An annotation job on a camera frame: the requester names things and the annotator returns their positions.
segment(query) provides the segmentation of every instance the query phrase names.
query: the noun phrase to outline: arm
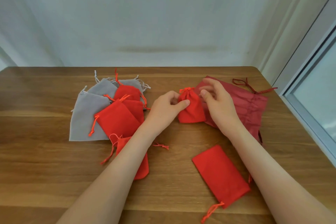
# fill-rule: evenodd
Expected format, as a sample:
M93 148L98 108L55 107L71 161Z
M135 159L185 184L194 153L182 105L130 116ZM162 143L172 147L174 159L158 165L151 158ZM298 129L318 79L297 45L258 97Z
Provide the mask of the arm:
M120 154L63 214L57 224L117 224L137 170L149 146L190 101L176 105L179 95L170 91L160 96L145 122Z
M212 119L236 148L278 224L336 223L336 217L297 183L251 136L220 82L204 79L201 96Z

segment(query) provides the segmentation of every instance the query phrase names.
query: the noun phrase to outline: wooden table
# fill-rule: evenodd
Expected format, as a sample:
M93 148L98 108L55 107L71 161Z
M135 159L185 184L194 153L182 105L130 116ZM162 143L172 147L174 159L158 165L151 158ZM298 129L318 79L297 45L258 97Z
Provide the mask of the wooden table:
M103 171L109 141L70 142L71 110L79 91L114 68L7 68L0 73L0 222L55 223ZM120 79L139 77L161 94L196 86L210 75L225 82L245 79L255 90L270 88L254 67L119 68ZM261 133L265 149L318 200L336 212L336 171L275 92L268 97ZM148 150L149 175L133 183L120 223L199 223L215 198L191 158L220 144L247 180L237 152L219 130L174 121L157 139L169 145ZM274 223L255 184L211 223Z

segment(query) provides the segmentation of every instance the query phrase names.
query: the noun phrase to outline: right hand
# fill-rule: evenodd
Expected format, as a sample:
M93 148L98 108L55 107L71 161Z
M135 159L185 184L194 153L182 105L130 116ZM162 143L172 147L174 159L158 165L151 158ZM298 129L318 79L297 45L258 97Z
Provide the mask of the right hand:
M231 137L242 126L230 94L222 84L210 78L204 78L207 85L200 87L201 98L207 103L212 120L221 132Z

